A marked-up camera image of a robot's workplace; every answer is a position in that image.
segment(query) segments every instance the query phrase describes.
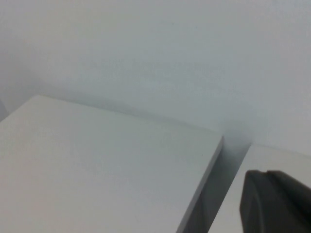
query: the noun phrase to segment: black object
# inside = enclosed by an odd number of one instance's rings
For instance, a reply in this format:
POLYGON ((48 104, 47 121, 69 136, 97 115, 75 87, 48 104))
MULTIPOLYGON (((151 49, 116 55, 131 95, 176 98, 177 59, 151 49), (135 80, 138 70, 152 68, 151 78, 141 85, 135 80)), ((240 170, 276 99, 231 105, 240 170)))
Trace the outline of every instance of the black object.
POLYGON ((311 233, 311 189, 282 171, 249 170, 240 214, 244 233, 311 233))

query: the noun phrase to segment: white surface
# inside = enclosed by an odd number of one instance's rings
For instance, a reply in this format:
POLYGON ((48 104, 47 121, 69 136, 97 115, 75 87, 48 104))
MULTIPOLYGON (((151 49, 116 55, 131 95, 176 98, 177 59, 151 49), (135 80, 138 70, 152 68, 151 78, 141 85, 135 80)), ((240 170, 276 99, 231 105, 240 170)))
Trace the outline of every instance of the white surface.
POLYGON ((246 171, 281 170, 311 187, 310 167, 309 156, 252 145, 208 233, 243 233, 239 209, 246 171))
POLYGON ((0 124, 0 232, 181 232, 221 144, 211 131, 35 97, 0 124))
POLYGON ((44 94, 221 132, 213 200, 251 142, 311 151, 310 36, 310 0, 0 0, 0 99, 10 113, 44 94))

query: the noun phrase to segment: white table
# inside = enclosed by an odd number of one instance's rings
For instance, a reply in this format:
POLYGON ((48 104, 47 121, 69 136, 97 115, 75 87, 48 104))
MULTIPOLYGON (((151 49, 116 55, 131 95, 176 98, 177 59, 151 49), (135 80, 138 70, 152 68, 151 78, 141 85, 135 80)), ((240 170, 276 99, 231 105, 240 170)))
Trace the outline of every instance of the white table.
POLYGON ((252 145, 208 233, 243 233, 240 201, 247 170, 282 170, 311 187, 311 156, 252 145))
POLYGON ((0 124, 0 232, 182 232, 214 132, 42 96, 0 124))

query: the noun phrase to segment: white wall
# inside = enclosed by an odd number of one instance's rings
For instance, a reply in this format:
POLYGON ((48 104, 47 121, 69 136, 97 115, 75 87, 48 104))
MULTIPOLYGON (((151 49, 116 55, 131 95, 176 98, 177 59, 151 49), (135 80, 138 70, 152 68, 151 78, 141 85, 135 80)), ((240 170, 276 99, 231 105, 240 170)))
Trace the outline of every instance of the white wall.
POLYGON ((0 0, 0 70, 8 112, 41 93, 221 131, 207 200, 251 142, 311 153, 309 0, 0 0))

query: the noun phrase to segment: white shelf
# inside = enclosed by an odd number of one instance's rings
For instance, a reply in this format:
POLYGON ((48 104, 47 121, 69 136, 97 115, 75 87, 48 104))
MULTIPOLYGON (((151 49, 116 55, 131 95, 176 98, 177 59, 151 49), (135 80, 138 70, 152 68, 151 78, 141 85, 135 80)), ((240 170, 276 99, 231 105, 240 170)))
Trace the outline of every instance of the white shelf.
POLYGON ((0 124, 0 232, 181 232, 214 132, 42 96, 0 124))

